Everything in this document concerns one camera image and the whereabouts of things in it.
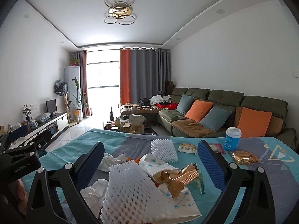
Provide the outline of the left hand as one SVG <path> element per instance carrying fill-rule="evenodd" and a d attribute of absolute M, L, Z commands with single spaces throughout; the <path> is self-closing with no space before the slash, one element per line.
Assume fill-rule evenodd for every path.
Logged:
<path fill-rule="evenodd" d="M 6 206 L 10 204 L 8 197 L 13 197 L 13 200 L 18 203 L 19 212 L 26 215 L 28 194 L 21 179 L 8 184 L 1 190 L 1 203 Z"/>

